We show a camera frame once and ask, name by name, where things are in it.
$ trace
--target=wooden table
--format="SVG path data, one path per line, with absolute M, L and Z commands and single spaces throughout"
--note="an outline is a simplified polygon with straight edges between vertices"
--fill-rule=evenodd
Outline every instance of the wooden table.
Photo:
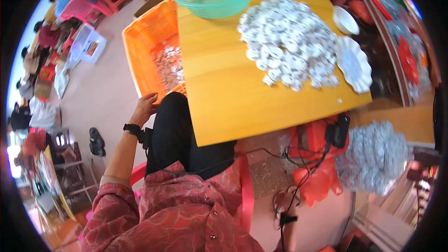
M 250 5 L 260 1 L 252 0 Z M 306 2 L 333 31 L 342 35 L 333 23 L 330 0 L 296 1 Z M 182 64 L 198 146 L 307 123 L 372 101 L 369 92 L 354 92 L 339 68 L 335 74 L 340 84 L 334 88 L 317 90 L 309 80 L 300 92 L 281 84 L 265 85 L 265 72 L 246 57 L 246 43 L 239 41 L 239 17 L 207 20 L 184 7 L 178 8 Z

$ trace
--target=white bowl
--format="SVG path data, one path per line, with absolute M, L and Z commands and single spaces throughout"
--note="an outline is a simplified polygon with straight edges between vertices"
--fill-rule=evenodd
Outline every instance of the white bowl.
M 372 68 L 359 44 L 348 36 L 339 37 L 336 41 L 336 56 L 344 79 L 353 90 L 357 93 L 370 91 Z
M 359 26 L 355 19 L 344 8 L 333 6 L 333 21 L 336 27 L 344 34 L 358 35 Z

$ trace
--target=floor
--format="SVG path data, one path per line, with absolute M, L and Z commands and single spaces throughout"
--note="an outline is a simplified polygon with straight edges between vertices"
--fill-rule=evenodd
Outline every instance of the floor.
M 134 0 L 118 14 L 101 22 L 97 31 L 108 40 L 102 56 L 95 65 L 80 62 L 72 70 L 65 95 L 59 101 L 63 126 L 70 129 L 72 138 L 79 143 L 82 159 L 89 163 L 93 158 L 97 178 L 104 172 L 120 140 L 123 125 L 137 105 L 138 96 L 121 32 L 132 22 L 133 14 L 142 4 L 142 0 Z M 106 142 L 105 157 L 90 153 L 88 132 L 93 126 Z M 275 134 L 244 139 L 239 146 L 246 148 L 247 144 L 254 142 L 271 150 L 279 148 Z M 265 159 L 269 158 L 261 152 L 249 155 L 250 164 Z M 138 145 L 134 165 L 145 160 L 141 145 Z M 351 193 L 335 196 L 330 192 L 325 200 L 315 203 L 312 208 L 304 207 L 298 221 L 297 251 L 312 252 L 328 244 L 336 244 L 350 214 L 350 205 Z M 274 229 L 272 220 L 272 194 L 255 200 L 250 233 L 266 251 L 274 250 L 280 239 L 280 232 Z

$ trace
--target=white plastic basket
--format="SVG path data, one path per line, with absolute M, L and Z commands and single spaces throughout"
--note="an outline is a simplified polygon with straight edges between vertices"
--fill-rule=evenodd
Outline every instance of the white plastic basket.
M 71 58 L 96 63 L 106 47 L 106 42 L 107 40 L 92 26 L 84 24 L 78 31 L 70 48 Z

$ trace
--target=orange plastic crate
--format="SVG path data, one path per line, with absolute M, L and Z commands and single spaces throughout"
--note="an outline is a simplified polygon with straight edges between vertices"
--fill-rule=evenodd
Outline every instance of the orange plastic crate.
M 157 92 L 159 98 L 156 103 L 159 103 L 167 92 L 152 56 L 162 51 L 165 45 L 179 46 L 177 5 L 174 0 L 164 0 L 134 20 L 123 30 L 123 42 L 138 96 Z M 185 83 L 170 92 L 186 94 Z

